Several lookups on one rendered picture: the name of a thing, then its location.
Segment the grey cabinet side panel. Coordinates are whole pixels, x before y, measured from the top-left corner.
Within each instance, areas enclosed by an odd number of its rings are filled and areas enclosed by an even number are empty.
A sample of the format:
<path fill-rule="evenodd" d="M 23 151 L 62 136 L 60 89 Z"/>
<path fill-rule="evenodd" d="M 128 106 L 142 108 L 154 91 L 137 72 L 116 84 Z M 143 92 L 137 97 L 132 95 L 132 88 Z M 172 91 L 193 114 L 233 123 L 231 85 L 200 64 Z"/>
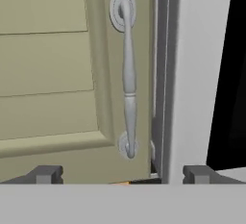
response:
<path fill-rule="evenodd" d="M 154 0 L 151 170 L 169 182 L 180 0 Z"/>

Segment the black appliance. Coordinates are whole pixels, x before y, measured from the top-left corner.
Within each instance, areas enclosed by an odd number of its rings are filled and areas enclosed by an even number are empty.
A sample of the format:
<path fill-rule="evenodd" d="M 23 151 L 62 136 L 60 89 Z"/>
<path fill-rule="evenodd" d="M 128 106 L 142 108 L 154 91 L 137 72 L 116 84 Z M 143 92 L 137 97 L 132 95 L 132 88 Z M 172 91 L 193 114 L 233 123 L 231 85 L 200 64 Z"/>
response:
<path fill-rule="evenodd" d="M 206 164 L 246 167 L 246 0 L 230 0 Z"/>

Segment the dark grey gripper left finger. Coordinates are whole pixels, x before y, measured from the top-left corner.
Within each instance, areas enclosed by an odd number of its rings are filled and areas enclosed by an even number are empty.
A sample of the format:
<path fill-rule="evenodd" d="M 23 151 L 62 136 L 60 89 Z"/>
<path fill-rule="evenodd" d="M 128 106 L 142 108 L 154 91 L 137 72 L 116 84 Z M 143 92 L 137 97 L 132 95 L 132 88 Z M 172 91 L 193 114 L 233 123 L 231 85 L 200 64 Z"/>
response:
<path fill-rule="evenodd" d="M 61 165 L 39 165 L 26 175 L 4 181 L 4 184 L 62 184 Z"/>

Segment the olive green cabinet door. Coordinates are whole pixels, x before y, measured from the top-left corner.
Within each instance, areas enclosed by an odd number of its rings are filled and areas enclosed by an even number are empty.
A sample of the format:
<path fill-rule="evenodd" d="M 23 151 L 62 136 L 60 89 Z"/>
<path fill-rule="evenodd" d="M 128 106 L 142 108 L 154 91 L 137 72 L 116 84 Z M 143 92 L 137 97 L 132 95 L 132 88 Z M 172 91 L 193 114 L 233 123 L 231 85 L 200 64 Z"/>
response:
<path fill-rule="evenodd" d="M 68 184 L 150 173 L 152 0 L 135 0 L 132 28 L 136 155 L 125 158 L 124 34 L 111 0 L 0 0 L 0 182 L 61 165 Z"/>

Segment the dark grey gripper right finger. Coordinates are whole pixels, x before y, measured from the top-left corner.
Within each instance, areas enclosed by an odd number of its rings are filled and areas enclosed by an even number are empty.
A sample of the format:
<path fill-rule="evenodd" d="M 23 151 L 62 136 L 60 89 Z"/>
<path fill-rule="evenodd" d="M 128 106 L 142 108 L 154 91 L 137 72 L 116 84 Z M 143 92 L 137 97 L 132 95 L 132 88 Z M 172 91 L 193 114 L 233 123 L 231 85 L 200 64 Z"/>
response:
<path fill-rule="evenodd" d="M 212 184 L 212 185 L 223 185 L 223 184 L 239 184 L 246 185 L 246 182 L 241 182 L 236 179 L 222 176 L 215 172 L 207 165 L 185 165 L 183 167 L 184 184 Z"/>

